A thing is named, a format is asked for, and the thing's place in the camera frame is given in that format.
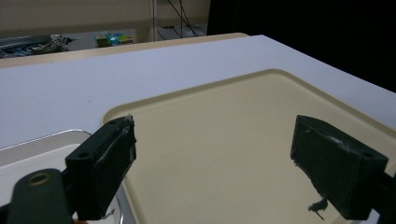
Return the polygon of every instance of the tray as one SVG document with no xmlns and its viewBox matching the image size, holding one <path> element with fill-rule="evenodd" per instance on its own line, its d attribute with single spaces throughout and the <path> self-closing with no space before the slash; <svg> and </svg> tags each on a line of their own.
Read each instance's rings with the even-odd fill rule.
<svg viewBox="0 0 396 224">
<path fill-rule="evenodd" d="M 90 136 L 83 131 L 70 130 L 1 149 L 0 206 L 10 202 L 14 185 L 25 175 L 46 168 L 56 168 L 61 171 L 65 169 L 64 158 Z M 114 213 L 107 219 L 88 223 L 134 223 L 123 188 L 117 192 L 108 208 L 108 213 L 112 210 Z"/>
<path fill-rule="evenodd" d="M 350 223 L 290 158 L 297 115 L 323 119 L 389 157 L 396 132 L 281 70 L 119 105 L 134 116 L 137 159 L 123 185 L 137 223 Z"/>
</svg>

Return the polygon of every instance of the beige surface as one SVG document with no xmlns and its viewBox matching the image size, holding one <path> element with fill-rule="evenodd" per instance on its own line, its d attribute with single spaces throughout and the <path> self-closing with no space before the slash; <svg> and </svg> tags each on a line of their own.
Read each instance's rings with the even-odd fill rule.
<svg viewBox="0 0 396 224">
<path fill-rule="evenodd" d="M 247 35 L 240 33 L 228 34 L 228 35 L 208 35 L 208 36 L 199 36 L 199 37 L 191 37 L 184 39 L 116 46 L 111 48 L 85 49 L 85 50 L 77 50 L 77 51 L 62 52 L 62 53 L 36 55 L 36 56 L 29 56 L 22 58 L 1 59 L 0 68 L 21 66 L 21 65 L 28 65 L 35 63 L 54 63 L 54 62 L 89 58 L 94 56 L 124 53 L 124 52 L 142 50 L 142 49 L 156 49 L 156 48 L 171 47 L 177 45 L 187 45 L 187 44 L 203 43 L 203 42 L 216 41 L 222 39 L 231 39 L 242 36 L 247 36 Z"/>
<path fill-rule="evenodd" d="M 138 223 L 347 223 L 290 159 L 296 115 L 330 122 L 390 157 L 396 132 L 279 70 L 120 105 L 137 160 L 124 186 Z"/>
</svg>

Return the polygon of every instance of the white surface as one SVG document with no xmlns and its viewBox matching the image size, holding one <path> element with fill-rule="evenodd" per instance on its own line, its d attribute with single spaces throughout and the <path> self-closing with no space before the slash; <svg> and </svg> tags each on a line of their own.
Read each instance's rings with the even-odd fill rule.
<svg viewBox="0 0 396 224">
<path fill-rule="evenodd" d="M 396 94 L 263 35 L 0 69 L 0 148 L 68 129 L 94 133 L 115 105 L 279 68 L 396 129 Z"/>
</svg>

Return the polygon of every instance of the plastic tray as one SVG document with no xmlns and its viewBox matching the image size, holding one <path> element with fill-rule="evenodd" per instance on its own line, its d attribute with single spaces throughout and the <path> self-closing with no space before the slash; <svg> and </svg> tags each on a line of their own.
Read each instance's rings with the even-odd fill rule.
<svg viewBox="0 0 396 224">
<path fill-rule="evenodd" d="M 396 132 L 280 70 L 119 105 L 131 114 L 137 160 L 124 186 L 137 223 L 349 223 L 320 200 L 290 158 L 297 115 L 323 119 L 389 157 Z"/>
<path fill-rule="evenodd" d="M 91 135 L 83 131 L 66 131 L 0 150 L 0 206 L 11 200 L 14 185 L 33 171 L 47 168 L 65 169 L 64 158 Z M 111 202 L 107 219 L 92 224 L 134 223 L 123 188 Z"/>
</svg>

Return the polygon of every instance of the white tray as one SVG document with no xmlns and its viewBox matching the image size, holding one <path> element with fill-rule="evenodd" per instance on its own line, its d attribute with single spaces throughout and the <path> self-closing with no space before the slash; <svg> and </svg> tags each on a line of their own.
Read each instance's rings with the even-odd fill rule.
<svg viewBox="0 0 396 224">
<path fill-rule="evenodd" d="M 131 114 L 137 159 L 124 186 L 137 223 L 349 223 L 290 158 L 297 115 L 322 119 L 389 157 L 396 132 L 280 70 L 117 106 Z"/>
<path fill-rule="evenodd" d="M 0 150 L 0 206 L 10 202 L 14 185 L 36 170 L 65 169 L 64 158 L 91 135 L 83 131 L 66 131 Z M 111 202 L 108 213 L 113 215 L 92 224 L 134 223 L 131 209 L 121 187 Z"/>
</svg>

